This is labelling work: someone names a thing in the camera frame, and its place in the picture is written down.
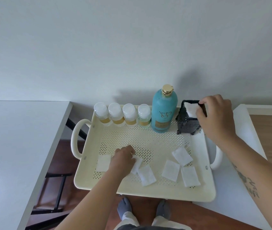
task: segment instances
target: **white bottle cap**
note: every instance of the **white bottle cap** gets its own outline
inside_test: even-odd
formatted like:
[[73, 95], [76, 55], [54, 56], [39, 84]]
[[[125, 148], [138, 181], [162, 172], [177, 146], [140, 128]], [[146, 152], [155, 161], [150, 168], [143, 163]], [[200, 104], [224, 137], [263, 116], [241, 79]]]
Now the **white bottle cap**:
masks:
[[136, 119], [136, 109], [133, 104], [125, 104], [122, 108], [123, 115], [125, 118], [135, 118]]
[[104, 117], [108, 114], [107, 107], [104, 102], [97, 102], [93, 109], [95, 110], [98, 117]]
[[109, 115], [113, 118], [122, 116], [122, 109], [121, 109], [120, 105], [116, 102], [109, 104], [108, 112], [109, 112]]
[[149, 117], [150, 113], [151, 109], [147, 104], [141, 104], [138, 107], [138, 115], [140, 118], [146, 119], [147, 117]]

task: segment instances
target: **tattoo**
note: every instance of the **tattoo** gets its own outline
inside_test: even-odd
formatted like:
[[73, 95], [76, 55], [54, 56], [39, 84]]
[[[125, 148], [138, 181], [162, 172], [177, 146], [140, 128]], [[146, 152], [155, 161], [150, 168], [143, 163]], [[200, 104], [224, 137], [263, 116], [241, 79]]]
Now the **tattoo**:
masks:
[[251, 178], [247, 178], [240, 171], [238, 171], [237, 166], [235, 166], [233, 163], [232, 163], [232, 165], [233, 165], [234, 169], [237, 171], [240, 179], [243, 181], [244, 186], [246, 187], [246, 190], [250, 193], [250, 195], [251, 196], [253, 195], [254, 197], [259, 198], [255, 182], [253, 182]]

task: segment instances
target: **white cotton pad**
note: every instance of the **white cotton pad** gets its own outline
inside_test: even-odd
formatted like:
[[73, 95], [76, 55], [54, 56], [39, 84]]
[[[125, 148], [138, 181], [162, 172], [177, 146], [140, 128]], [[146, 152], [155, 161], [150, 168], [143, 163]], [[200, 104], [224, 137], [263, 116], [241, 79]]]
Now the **white cotton pad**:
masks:
[[133, 155], [132, 158], [136, 158], [136, 162], [135, 162], [135, 164], [134, 164], [134, 166], [133, 166], [133, 168], [131, 170], [131, 173], [136, 174], [139, 167], [140, 167], [140, 165], [141, 165], [141, 163], [142, 163], [142, 158], [140, 158], [139, 156], [136, 156], [136, 155]]
[[141, 179], [142, 186], [150, 185], [156, 182], [156, 178], [151, 170], [149, 165], [146, 165], [140, 169], [138, 169], [138, 175]]
[[172, 155], [182, 167], [193, 161], [192, 157], [189, 155], [184, 147], [176, 149], [172, 152]]
[[193, 166], [181, 167], [181, 173], [185, 187], [201, 185], [198, 179], [197, 172]]
[[106, 172], [111, 163], [111, 155], [99, 155], [96, 172]]
[[177, 175], [180, 171], [180, 165], [173, 161], [166, 161], [163, 173], [161, 174], [164, 178], [167, 178], [173, 182], [176, 182]]
[[197, 103], [184, 102], [184, 107], [186, 108], [189, 118], [197, 117], [197, 109], [201, 108]]

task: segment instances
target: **foot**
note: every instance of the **foot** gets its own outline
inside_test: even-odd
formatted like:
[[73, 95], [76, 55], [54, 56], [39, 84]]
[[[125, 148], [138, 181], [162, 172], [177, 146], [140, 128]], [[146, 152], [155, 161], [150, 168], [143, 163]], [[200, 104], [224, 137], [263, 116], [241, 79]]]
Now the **foot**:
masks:
[[160, 203], [157, 206], [156, 217], [157, 216], [162, 216], [165, 219], [170, 220], [171, 216], [170, 206], [164, 199], [160, 201]]
[[121, 201], [118, 204], [117, 211], [121, 220], [125, 212], [127, 211], [132, 212], [132, 206], [127, 197], [124, 197], [123, 199], [121, 199]]

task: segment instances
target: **gold bottle cap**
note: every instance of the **gold bottle cap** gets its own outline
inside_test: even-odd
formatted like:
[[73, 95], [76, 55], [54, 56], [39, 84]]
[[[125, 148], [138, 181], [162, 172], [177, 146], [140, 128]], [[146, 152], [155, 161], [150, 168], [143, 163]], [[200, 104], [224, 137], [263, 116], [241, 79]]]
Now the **gold bottle cap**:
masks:
[[163, 88], [161, 89], [161, 91], [163, 92], [165, 96], [170, 96], [173, 90], [174, 90], [173, 86], [169, 84], [164, 85]]

